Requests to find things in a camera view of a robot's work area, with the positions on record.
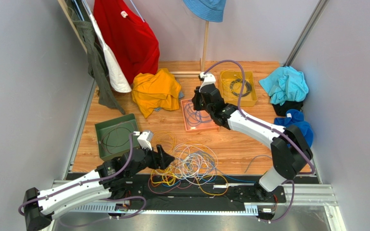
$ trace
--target red garment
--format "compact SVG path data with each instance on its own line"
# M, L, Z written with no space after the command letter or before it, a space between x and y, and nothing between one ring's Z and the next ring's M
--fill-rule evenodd
M121 15L122 11L128 14L126 18ZM130 84L139 73L157 73L158 40L148 23L134 14L123 0L95 0L94 17Z

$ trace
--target olive green garment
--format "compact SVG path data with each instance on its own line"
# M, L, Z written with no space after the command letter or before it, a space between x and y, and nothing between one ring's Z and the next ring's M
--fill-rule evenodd
M99 101L98 103L109 108L117 108L123 115L125 110L121 107L118 101L115 99L112 93L111 87L107 80L108 69L106 67L104 53L100 45L95 42L95 31L90 21L88 14L84 7L79 5L81 13L86 21L81 21L74 11L72 1L66 1L68 6L68 14L71 17L72 22L77 28L79 37L84 42L87 48L88 55L88 74L95 79L99 89Z

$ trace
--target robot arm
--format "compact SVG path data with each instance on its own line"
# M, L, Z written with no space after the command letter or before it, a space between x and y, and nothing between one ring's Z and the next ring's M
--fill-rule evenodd
M165 169L174 157L157 145L153 151L151 131L144 131L138 137L142 148L133 148L130 153L105 161L95 170L59 187L38 191L31 188L24 197L24 216L28 231L41 230L53 219L57 219L81 205L101 199L120 199L125 194L126 179L145 168ZM117 175L123 166L126 167Z
M303 134L294 125L288 128L273 125L248 115L242 110L242 113L250 118L248 120L237 106L225 103L219 90L215 87L216 79L213 74L201 72L199 79L203 82L200 87L194 90L195 96L192 99L194 110L207 111L217 125L242 132L271 149L273 167L260 178L255 190L259 199L268 199L273 195L272 191L277 186L286 180L294 179L306 165L306 161L297 150L275 131L288 136L310 160L313 154Z

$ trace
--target hat brim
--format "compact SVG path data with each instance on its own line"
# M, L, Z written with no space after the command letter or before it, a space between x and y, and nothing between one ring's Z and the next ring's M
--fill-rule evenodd
M185 5L192 13L199 18L220 23L224 19L224 10L213 10L198 0L183 0Z

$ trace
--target white tag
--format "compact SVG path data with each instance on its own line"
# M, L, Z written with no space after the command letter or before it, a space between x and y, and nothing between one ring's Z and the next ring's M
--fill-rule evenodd
M128 14L125 11L122 11L121 12L121 16L124 17L124 18L126 18L128 16Z

